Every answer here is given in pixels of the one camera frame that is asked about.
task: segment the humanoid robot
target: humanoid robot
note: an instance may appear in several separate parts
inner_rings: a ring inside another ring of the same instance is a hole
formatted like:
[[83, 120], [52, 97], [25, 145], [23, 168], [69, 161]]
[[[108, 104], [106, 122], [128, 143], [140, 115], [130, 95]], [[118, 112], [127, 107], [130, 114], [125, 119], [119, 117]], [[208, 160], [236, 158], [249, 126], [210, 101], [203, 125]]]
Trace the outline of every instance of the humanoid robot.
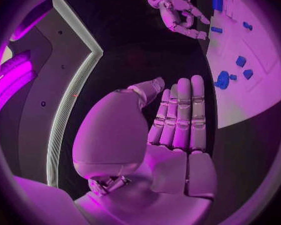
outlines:
[[[205, 31], [189, 29], [194, 23], [194, 17], [197, 17], [204, 24], [210, 24], [210, 21], [192, 5], [191, 0], [147, 0], [148, 3], [160, 10], [160, 15], [166, 27], [173, 32], [177, 32], [193, 39], [206, 39]], [[182, 22], [177, 11], [186, 17]]]
[[195, 75], [165, 89], [154, 123], [142, 108], [161, 77], [113, 91], [83, 120], [73, 163], [90, 192], [76, 201], [94, 224], [198, 224], [217, 191], [206, 149], [204, 82]]

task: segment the blue block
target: blue block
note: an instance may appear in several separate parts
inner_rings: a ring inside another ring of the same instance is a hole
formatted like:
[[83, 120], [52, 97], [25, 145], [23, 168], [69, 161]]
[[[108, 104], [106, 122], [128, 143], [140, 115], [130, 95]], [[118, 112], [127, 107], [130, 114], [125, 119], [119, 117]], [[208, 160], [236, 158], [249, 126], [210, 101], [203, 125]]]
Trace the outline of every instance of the blue block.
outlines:
[[243, 56], [238, 56], [237, 60], [236, 60], [236, 64], [240, 67], [244, 67], [245, 63], [246, 63], [246, 59]]
[[212, 0], [212, 8], [220, 12], [223, 11], [223, 0]]
[[230, 79], [231, 79], [231, 80], [237, 80], [237, 79], [238, 79], [238, 76], [233, 75], [233, 74], [230, 74]]
[[242, 74], [244, 75], [244, 77], [247, 80], [249, 80], [252, 77], [252, 75], [253, 75], [253, 71], [251, 69], [248, 69], [248, 70], [243, 71]]
[[212, 27], [211, 27], [211, 31], [217, 32], [217, 33], [219, 33], [219, 34], [223, 33], [223, 29], [218, 28], [218, 27], [215, 27], [215, 26], [212, 26]]
[[222, 90], [226, 89], [229, 85], [229, 73], [227, 71], [221, 71], [214, 85]]
[[242, 25], [246, 28], [246, 29], [249, 29], [250, 31], [253, 30], [253, 26], [252, 25], [249, 25], [246, 21], [244, 21], [242, 23]]

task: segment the blue object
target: blue object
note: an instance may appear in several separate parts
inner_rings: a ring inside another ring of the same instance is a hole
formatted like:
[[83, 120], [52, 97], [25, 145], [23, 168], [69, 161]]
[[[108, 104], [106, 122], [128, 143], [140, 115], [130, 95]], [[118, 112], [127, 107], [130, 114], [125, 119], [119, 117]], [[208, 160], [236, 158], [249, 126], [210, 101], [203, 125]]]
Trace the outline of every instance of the blue object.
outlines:
[[252, 25], [249, 25], [246, 21], [244, 21], [242, 23], [242, 25], [246, 28], [246, 29], [249, 29], [250, 31], [253, 30], [253, 26]]
[[211, 31], [217, 32], [217, 33], [221, 34], [223, 32], [223, 29], [215, 27], [215, 26], [212, 26], [211, 27]]
[[253, 75], [253, 71], [251, 69], [248, 69], [248, 70], [243, 71], [242, 74], [244, 75], [244, 77], [247, 80], [249, 80], [252, 77], [252, 75]]
[[223, 11], [223, 0], [212, 0], [212, 8], [220, 12]]
[[230, 79], [231, 79], [231, 80], [236, 80], [236, 79], [238, 79], [238, 76], [233, 75], [233, 74], [230, 74]]
[[243, 56], [238, 56], [238, 58], [236, 60], [236, 64], [243, 68], [246, 61], [247, 61], [246, 58], [244, 58]]
[[214, 85], [222, 90], [226, 89], [229, 85], [229, 73], [227, 71], [221, 71]]

